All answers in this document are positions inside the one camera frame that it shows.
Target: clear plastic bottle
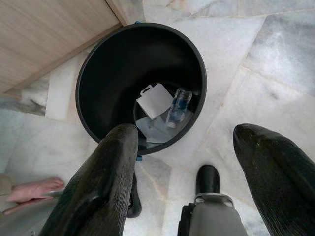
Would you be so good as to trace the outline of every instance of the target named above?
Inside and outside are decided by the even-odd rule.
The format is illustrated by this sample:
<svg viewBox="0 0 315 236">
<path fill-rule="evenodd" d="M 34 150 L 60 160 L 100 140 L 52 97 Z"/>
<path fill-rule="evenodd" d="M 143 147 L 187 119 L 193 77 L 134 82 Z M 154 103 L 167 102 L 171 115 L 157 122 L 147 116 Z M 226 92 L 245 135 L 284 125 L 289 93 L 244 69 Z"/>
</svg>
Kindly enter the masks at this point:
<svg viewBox="0 0 315 236">
<path fill-rule="evenodd" d="M 177 124 L 183 121 L 191 97 L 191 91 L 184 90 L 183 88 L 177 89 L 173 104 L 166 118 L 166 125 L 168 127 L 176 128 Z"/>
</svg>

